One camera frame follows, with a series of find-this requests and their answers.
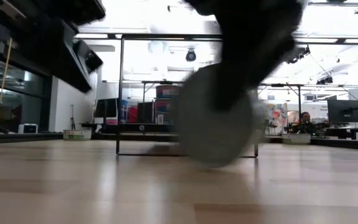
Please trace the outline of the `wooden shelf black metal frame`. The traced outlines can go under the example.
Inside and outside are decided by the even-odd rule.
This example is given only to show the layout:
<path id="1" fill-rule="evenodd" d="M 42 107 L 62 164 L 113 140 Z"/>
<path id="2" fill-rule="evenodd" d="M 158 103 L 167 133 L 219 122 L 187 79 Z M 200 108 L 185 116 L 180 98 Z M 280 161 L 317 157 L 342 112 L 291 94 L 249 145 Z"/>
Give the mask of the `wooden shelf black metal frame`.
<path id="1" fill-rule="evenodd" d="M 127 153 L 128 156 L 167 156 L 185 157 L 188 151 L 180 149 L 179 132 L 171 124 L 127 123 L 122 120 L 126 106 L 122 104 L 124 89 L 131 82 L 124 79 L 124 57 L 126 41 L 161 41 L 161 42 L 218 42 L 222 43 L 221 35 L 216 34 L 124 34 L 121 36 L 119 94 L 117 106 L 116 154 L 123 156 L 121 141 L 157 142 L 153 147 L 142 153 Z"/>

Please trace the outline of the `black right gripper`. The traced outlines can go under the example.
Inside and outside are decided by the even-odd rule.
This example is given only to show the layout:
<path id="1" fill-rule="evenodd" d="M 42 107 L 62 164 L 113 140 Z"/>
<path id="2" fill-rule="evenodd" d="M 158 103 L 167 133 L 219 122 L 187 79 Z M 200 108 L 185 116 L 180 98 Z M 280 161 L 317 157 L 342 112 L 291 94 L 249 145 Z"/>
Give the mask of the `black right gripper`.
<path id="1" fill-rule="evenodd" d="M 217 111 L 229 111 L 294 48 L 301 0 L 185 0 L 202 16 L 214 16 L 223 47 L 213 80 Z"/>

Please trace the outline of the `neighbouring rig black frame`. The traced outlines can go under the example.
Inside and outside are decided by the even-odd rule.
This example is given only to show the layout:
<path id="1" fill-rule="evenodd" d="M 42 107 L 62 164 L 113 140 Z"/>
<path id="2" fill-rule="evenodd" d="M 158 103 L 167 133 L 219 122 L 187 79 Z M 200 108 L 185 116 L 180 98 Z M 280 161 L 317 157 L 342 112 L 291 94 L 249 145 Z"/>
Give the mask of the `neighbouring rig black frame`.
<path id="1" fill-rule="evenodd" d="M 288 121 L 286 126 L 275 126 L 269 124 L 265 115 L 265 134 L 280 136 L 287 133 L 290 123 L 299 121 L 301 115 L 301 87 L 300 84 L 289 83 L 262 83 L 258 86 L 257 96 L 265 104 L 268 103 L 287 103 Z"/>
<path id="2" fill-rule="evenodd" d="M 127 121 L 125 123 L 137 122 L 137 104 L 145 102 L 153 102 L 156 100 L 156 86 L 158 85 L 178 85 L 182 86 L 182 82 L 167 81 L 167 80 L 123 80 L 122 82 L 116 80 L 103 80 L 103 83 L 108 84 L 113 88 L 117 98 L 117 105 L 121 107 L 121 100 L 128 101 Z M 154 121 L 155 122 L 155 105 L 154 105 Z"/>

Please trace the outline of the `black computer monitor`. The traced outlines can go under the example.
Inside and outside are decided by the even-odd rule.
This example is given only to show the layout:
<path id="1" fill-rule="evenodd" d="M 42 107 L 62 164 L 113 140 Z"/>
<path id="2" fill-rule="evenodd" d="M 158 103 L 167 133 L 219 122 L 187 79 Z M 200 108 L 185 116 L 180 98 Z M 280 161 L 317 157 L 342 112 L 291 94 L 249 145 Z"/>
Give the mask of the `black computer monitor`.
<path id="1" fill-rule="evenodd" d="M 117 98 L 100 99 L 97 101 L 95 118 L 116 118 L 117 117 Z"/>
<path id="2" fill-rule="evenodd" d="M 357 100 L 328 100 L 330 123 L 358 123 Z"/>

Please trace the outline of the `white green label tin can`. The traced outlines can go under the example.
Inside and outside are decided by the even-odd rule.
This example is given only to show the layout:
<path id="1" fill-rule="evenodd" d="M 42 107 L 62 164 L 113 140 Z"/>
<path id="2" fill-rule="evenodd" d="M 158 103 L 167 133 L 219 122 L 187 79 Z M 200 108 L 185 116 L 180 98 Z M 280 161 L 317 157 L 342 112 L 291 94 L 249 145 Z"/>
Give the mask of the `white green label tin can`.
<path id="1" fill-rule="evenodd" d="M 91 135 L 92 135 L 92 131 L 90 129 L 63 131 L 64 140 L 74 140 L 74 141 L 90 140 Z"/>

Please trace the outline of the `white box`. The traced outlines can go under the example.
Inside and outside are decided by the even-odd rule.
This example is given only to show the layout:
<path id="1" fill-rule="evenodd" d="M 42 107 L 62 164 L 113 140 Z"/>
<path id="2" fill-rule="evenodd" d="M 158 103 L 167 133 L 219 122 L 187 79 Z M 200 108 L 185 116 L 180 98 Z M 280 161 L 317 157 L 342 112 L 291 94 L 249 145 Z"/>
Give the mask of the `white box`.
<path id="1" fill-rule="evenodd" d="M 18 133 L 19 134 L 36 134 L 36 133 L 38 133 L 38 125 L 30 124 L 30 123 L 20 124 L 18 127 Z"/>

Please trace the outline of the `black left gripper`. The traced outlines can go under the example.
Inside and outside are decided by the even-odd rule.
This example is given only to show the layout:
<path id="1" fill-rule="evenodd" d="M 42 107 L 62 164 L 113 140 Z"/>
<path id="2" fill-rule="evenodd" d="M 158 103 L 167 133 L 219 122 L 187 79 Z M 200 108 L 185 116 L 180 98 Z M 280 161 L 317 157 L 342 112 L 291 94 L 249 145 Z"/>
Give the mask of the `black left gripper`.
<path id="1" fill-rule="evenodd" d="M 19 49 L 51 75 L 87 93 L 92 90 L 90 74 L 73 50 L 75 35 L 75 30 L 61 19 L 43 20 L 19 41 Z"/>

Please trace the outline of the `black ceiling track fixture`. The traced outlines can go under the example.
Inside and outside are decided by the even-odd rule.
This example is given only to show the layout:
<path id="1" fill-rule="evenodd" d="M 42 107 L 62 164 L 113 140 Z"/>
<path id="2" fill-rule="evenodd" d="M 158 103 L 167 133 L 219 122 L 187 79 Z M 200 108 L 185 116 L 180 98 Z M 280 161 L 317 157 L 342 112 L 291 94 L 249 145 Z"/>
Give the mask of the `black ceiling track fixture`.
<path id="1" fill-rule="evenodd" d="M 326 2 L 309 2 L 308 6 L 316 7 L 354 7 L 356 10 L 354 14 L 358 14 L 358 2 L 346 2 L 346 1 L 326 1 Z"/>

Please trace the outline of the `colourful floral cloth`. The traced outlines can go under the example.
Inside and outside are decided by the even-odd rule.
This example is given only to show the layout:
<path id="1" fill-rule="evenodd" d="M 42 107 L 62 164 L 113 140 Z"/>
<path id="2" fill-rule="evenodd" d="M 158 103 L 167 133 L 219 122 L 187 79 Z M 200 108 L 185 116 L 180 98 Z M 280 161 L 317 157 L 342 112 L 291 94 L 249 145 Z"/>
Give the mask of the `colourful floral cloth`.
<path id="1" fill-rule="evenodd" d="M 265 107 L 265 115 L 269 124 L 286 126 L 288 121 L 287 103 L 268 103 Z"/>

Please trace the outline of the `black ceiling spotlight cluster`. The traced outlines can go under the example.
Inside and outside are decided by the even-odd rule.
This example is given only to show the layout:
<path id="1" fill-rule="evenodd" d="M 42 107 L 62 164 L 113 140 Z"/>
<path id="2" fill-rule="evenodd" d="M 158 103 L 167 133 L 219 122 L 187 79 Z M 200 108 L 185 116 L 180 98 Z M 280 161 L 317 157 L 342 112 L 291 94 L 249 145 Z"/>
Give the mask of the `black ceiling spotlight cluster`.
<path id="1" fill-rule="evenodd" d="M 332 83 L 333 83 L 333 78 L 332 76 L 329 75 L 318 79 L 316 82 L 317 85 L 328 85 Z"/>
<path id="2" fill-rule="evenodd" d="M 309 45 L 306 47 L 295 47 L 284 59 L 287 64 L 297 63 L 299 60 L 303 59 L 305 56 L 310 54 Z"/>

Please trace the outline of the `person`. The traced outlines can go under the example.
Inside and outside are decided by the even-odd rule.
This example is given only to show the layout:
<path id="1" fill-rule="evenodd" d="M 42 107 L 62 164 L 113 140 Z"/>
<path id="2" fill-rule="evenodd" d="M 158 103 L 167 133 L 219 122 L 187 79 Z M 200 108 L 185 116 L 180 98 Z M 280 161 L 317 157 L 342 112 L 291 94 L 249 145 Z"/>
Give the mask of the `person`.
<path id="1" fill-rule="evenodd" d="M 311 116 L 310 116 L 309 112 L 307 112 L 307 111 L 302 112 L 302 114 L 300 116 L 299 124 L 312 124 Z"/>

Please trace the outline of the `black box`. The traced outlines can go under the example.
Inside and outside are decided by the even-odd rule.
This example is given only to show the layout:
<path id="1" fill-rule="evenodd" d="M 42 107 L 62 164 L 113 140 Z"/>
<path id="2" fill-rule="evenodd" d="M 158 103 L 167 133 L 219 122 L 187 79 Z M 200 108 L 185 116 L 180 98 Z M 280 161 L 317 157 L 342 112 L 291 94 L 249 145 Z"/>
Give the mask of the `black box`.
<path id="1" fill-rule="evenodd" d="M 153 123 L 154 121 L 154 103 L 145 102 L 137 104 L 137 122 Z"/>

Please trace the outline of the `red blue label tin can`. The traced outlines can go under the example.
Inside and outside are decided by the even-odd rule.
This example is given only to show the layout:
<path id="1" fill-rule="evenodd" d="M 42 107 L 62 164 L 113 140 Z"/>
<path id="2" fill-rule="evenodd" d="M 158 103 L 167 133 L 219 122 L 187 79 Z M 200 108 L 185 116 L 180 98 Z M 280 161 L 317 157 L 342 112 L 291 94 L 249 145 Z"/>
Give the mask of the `red blue label tin can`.
<path id="1" fill-rule="evenodd" d="M 166 98 L 166 99 L 156 99 L 155 100 L 155 112 L 160 113 L 173 113 L 177 109 L 177 99 Z"/>
<path id="2" fill-rule="evenodd" d="M 178 115 L 176 113 L 164 112 L 155 115 L 155 122 L 164 125 L 176 125 Z"/>
<path id="3" fill-rule="evenodd" d="M 180 93 L 178 85 L 158 85 L 156 86 L 156 99 L 175 99 Z"/>

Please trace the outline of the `blue drawer stack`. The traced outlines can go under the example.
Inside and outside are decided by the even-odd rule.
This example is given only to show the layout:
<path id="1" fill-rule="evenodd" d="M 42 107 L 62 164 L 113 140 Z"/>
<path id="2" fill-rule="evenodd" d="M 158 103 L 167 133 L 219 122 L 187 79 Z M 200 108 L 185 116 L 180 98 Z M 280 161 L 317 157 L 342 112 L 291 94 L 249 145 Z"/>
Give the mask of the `blue drawer stack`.
<path id="1" fill-rule="evenodd" d="M 121 122 L 125 123 L 127 121 L 127 112 L 128 112 L 128 101 L 121 100 Z"/>

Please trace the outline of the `long ceiling light bar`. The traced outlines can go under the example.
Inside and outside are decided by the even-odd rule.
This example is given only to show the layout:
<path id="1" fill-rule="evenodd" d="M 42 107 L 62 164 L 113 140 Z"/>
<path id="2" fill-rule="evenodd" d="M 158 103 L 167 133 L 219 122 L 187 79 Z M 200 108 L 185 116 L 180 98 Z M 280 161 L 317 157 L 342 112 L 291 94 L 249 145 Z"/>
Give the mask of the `long ceiling light bar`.
<path id="1" fill-rule="evenodd" d="M 75 35 L 76 39 L 87 40 L 172 40 L 172 41 L 222 41 L 222 35 L 217 34 L 116 34 L 116 33 L 82 33 Z M 301 36 L 295 35 L 294 40 L 297 44 L 310 45 L 358 45 L 358 37 L 344 36 Z"/>

